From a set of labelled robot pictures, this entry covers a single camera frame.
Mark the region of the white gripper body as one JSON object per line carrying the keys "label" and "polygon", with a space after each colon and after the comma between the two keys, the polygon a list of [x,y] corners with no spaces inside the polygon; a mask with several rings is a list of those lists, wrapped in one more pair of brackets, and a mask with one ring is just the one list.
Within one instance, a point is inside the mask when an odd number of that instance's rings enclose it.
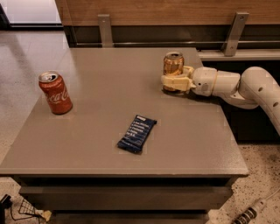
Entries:
{"label": "white gripper body", "polygon": [[192,91],[196,95],[210,96],[214,89],[217,70],[211,67],[200,67],[192,73],[192,82],[195,87]]}

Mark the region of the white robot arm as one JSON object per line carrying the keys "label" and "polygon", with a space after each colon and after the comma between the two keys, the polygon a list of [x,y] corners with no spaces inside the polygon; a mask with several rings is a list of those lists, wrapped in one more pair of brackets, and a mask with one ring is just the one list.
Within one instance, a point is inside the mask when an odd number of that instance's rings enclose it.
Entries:
{"label": "white robot arm", "polygon": [[217,96],[242,109],[260,106],[280,135],[280,87],[272,75],[259,66],[252,66],[242,74],[185,66],[182,74],[162,75],[161,82],[165,88]]}

